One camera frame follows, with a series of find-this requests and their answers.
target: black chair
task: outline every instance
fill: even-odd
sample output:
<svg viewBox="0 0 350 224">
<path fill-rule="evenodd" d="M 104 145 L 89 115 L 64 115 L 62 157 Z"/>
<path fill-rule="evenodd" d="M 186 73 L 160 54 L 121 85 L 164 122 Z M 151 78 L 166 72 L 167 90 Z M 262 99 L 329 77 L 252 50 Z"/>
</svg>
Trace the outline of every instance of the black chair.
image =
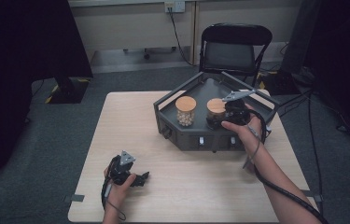
<svg viewBox="0 0 350 224">
<path fill-rule="evenodd" d="M 243 81 L 252 77 L 254 87 L 264 51 L 272 38 L 271 31 L 260 25 L 211 25 L 202 33 L 199 70 L 206 73 L 226 72 L 235 77 L 244 77 Z M 255 46 L 262 46 L 257 58 Z"/>
</svg>

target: orange jar lid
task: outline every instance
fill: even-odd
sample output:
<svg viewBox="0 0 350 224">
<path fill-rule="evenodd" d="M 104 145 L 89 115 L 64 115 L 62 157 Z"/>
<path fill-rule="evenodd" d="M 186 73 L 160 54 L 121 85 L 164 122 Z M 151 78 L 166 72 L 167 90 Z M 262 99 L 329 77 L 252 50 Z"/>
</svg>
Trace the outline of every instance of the orange jar lid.
<svg viewBox="0 0 350 224">
<path fill-rule="evenodd" d="M 175 101 L 175 107 L 181 112 L 190 112 L 195 109 L 197 102 L 190 96 L 182 96 Z"/>
<path fill-rule="evenodd" d="M 207 109 L 213 113 L 220 115 L 225 112 L 225 102 L 223 102 L 220 98 L 213 98 L 207 102 Z"/>
</svg>

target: gray carpet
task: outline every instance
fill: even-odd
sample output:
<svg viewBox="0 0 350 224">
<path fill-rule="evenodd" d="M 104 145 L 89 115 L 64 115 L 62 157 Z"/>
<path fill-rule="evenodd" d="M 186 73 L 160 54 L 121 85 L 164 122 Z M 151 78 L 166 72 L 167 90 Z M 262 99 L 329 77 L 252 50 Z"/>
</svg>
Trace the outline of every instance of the gray carpet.
<svg viewBox="0 0 350 224">
<path fill-rule="evenodd" d="M 70 223 L 70 203 L 63 198 L 76 190 L 106 95 L 111 91 L 169 91 L 196 73 L 196 67 L 180 67 L 98 74 L 76 105 L 45 104 L 55 85 L 53 79 L 45 80 L 33 98 L 31 121 L 7 166 L 0 170 L 0 223 Z M 34 91 L 41 83 L 33 84 Z M 293 97 L 274 96 L 282 103 Z M 336 130 L 342 120 L 317 91 L 310 102 L 324 215 L 329 223 L 350 223 L 350 134 Z M 288 138 L 311 190 L 318 193 L 308 111 L 305 100 L 283 105 L 279 114 L 286 113 L 282 122 Z"/>
</svg>

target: black fabric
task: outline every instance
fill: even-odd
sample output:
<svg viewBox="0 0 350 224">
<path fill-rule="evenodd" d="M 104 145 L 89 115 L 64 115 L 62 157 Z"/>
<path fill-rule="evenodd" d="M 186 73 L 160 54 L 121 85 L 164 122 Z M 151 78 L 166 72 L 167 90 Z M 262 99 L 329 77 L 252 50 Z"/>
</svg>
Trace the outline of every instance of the black fabric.
<svg viewBox="0 0 350 224">
<path fill-rule="evenodd" d="M 91 77 L 66 0 L 0 0 L 0 168 L 21 135 L 33 81 Z"/>
<path fill-rule="evenodd" d="M 317 15 L 323 0 L 302 0 L 296 22 L 288 42 L 281 70 L 299 74 L 305 61 L 308 46 L 315 28 Z"/>
<path fill-rule="evenodd" d="M 323 1 L 307 59 L 327 98 L 350 118 L 350 1 Z"/>
</svg>

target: metal bracket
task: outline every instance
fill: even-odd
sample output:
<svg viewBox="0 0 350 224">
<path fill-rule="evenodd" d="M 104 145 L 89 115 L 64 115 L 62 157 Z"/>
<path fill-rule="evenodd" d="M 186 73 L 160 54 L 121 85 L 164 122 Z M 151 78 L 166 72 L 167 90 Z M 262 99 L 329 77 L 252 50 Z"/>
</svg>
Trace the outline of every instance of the metal bracket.
<svg viewBox="0 0 350 224">
<path fill-rule="evenodd" d="M 241 98 L 244 98 L 246 96 L 249 96 L 253 93 L 256 93 L 256 90 L 252 90 L 252 91 L 231 91 L 230 94 L 228 94 L 228 96 L 222 98 L 222 101 L 224 102 L 228 102 L 228 101 L 235 101 Z"/>
<path fill-rule="evenodd" d="M 128 163 L 131 163 L 133 161 L 136 161 L 136 158 L 131 156 L 131 154 L 129 154 L 128 152 L 126 151 L 122 151 L 121 153 L 121 159 L 119 161 L 119 164 L 120 165 L 126 165 Z"/>
<path fill-rule="evenodd" d="M 70 202 L 79 202 L 82 203 L 84 201 L 85 195 L 73 194 L 72 196 L 64 196 L 63 201 L 66 203 Z"/>
<path fill-rule="evenodd" d="M 303 192 L 303 194 L 305 194 L 306 197 L 314 198 L 315 202 L 317 203 L 323 202 L 323 195 L 321 194 L 315 195 L 312 193 L 311 190 L 307 190 L 307 189 L 302 189 L 301 191 Z"/>
</svg>

